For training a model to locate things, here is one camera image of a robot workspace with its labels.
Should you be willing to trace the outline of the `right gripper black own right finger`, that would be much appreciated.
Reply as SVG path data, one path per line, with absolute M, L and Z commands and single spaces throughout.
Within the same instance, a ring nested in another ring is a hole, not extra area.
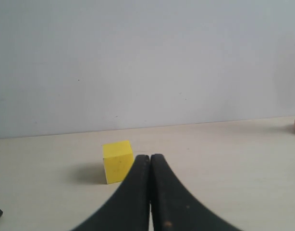
M 200 203 L 179 181 L 164 155 L 150 160 L 150 202 L 155 231 L 237 231 Z

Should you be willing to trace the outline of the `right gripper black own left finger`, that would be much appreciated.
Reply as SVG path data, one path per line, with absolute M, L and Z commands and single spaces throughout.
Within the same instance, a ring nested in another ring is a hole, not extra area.
M 150 159 L 138 155 L 108 201 L 75 231 L 147 231 L 149 229 Z

